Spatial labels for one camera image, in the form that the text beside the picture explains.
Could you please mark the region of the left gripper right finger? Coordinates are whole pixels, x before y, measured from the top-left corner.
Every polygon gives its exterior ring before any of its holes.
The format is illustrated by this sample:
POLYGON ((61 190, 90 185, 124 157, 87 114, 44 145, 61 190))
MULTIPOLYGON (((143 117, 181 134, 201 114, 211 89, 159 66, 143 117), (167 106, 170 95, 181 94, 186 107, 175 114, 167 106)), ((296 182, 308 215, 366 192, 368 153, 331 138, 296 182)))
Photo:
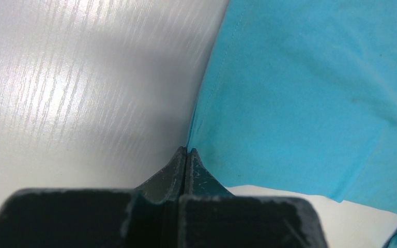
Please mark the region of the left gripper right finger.
POLYGON ((327 247, 327 241, 307 200, 235 196, 204 167, 193 149, 178 203, 178 246, 327 247))

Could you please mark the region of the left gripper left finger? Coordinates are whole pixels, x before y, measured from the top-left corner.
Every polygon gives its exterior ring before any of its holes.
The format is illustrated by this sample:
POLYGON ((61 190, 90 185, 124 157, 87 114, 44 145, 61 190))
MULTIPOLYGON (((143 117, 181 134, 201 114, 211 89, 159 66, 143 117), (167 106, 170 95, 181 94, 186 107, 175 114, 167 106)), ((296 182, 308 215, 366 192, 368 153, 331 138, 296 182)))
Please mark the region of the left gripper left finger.
POLYGON ((0 208, 0 247, 176 247, 187 150, 134 189, 31 188, 0 208))

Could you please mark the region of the teal t shirt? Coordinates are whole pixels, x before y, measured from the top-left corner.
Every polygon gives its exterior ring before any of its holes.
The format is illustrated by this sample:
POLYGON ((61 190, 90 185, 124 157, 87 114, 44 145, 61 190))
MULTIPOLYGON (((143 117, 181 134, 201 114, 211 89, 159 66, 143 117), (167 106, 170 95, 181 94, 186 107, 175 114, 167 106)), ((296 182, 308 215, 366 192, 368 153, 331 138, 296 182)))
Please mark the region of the teal t shirt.
POLYGON ((228 187, 397 214, 397 1, 230 1, 187 146, 228 187))

